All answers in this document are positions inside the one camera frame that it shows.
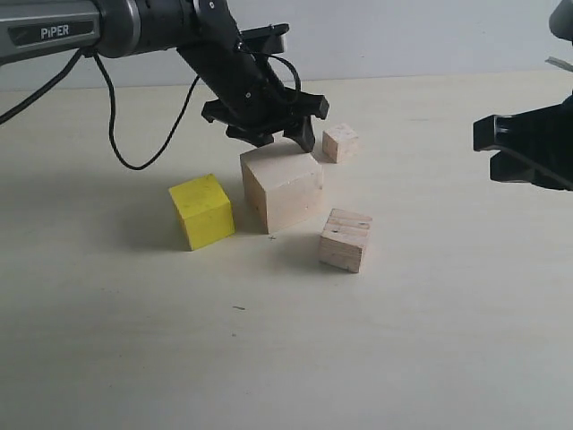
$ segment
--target small wooden block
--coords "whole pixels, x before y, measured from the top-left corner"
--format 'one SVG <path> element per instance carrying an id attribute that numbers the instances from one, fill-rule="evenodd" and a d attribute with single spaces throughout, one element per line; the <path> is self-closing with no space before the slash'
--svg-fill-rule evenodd
<path id="1" fill-rule="evenodd" d="M 333 209 L 322 231 L 319 259 L 353 273 L 360 272 L 372 218 Z"/>
<path id="2" fill-rule="evenodd" d="M 213 175 L 174 186 L 169 193 L 193 251 L 235 233 L 231 202 Z"/>
<path id="3" fill-rule="evenodd" d="M 292 142 L 276 142 L 241 155 L 244 195 L 268 233 L 317 215 L 322 166 Z"/>
<path id="4" fill-rule="evenodd" d="M 334 162 L 340 163 L 358 152 L 358 134 L 347 124 L 332 127 L 322 135 L 322 150 Z"/>

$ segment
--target yellow wooden block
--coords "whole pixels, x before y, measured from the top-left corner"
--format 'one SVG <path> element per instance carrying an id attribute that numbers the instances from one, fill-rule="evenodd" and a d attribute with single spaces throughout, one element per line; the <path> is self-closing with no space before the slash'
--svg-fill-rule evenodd
<path id="1" fill-rule="evenodd" d="M 231 202 L 215 176 L 174 186 L 169 193 L 193 251 L 235 233 Z"/>

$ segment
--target white wall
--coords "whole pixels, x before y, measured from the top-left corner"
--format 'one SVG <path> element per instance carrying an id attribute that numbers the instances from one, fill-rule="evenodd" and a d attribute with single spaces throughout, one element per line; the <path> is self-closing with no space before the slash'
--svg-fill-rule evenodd
<path id="1" fill-rule="evenodd" d="M 288 58 L 305 79 L 543 69 L 548 55 L 573 56 L 553 37 L 559 0 L 228 0 L 241 28 L 288 22 Z M 36 88 L 67 55 L 0 69 L 0 90 Z M 107 62 L 118 85 L 187 83 L 175 52 Z M 100 86 L 83 60 L 68 87 Z"/>

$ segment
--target large wooden block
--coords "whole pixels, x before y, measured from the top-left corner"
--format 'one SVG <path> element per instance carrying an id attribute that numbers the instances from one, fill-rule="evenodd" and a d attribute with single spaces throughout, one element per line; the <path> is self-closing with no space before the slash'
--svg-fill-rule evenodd
<path id="1" fill-rule="evenodd" d="M 372 218 L 333 209 L 322 231 L 319 259 L 353 273 L 360 272 Z"/>
<path id="2" fill-rule="evenodd" d="M 213 175 L 174 186 L 169 193 L 193 251 L 235 233 L 231 202 Z"/>
<path id="3" fill-rule="evenodd" d="M 347 124 L 337 125 L 322 134 L 322 150 L 336 163 L 349 159 L 359 148 L 358 133 Z"/>
<path id="4" fill-rule="evenodd" d="M 244 195 L 268 233 L 317 215 L 324 175 L 311 154 L 292 142 L 277 142 L 241 155 Z"/>

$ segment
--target wooden block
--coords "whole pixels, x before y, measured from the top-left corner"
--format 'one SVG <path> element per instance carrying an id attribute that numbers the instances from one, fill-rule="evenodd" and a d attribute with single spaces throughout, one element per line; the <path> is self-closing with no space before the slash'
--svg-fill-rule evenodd
<path id="1" fill-rule="evenodd" d="M 235 233 L 231 202 L 213 175 L 174 186 L 169 193 L 193 251 Z"/>
<path id="2" fill-rule="evenodd" d="M 268 233 L 317 215 L 322 166 L 293 142 L 276 142 L 241 155 L 244 195 Z"/>
<path id="3" fill-rule="evenodd" d="M 319 259 L 353 273 L 360 272 L 372 218 L 333 209 L 322 231 Z"/>
<path id="4" fill-rule="evenodd" d="M 322 135 L 322 150 L 336 163 L 349 159 L 359 148 L 358 134 L 347 124 L 332 127 Z"/>

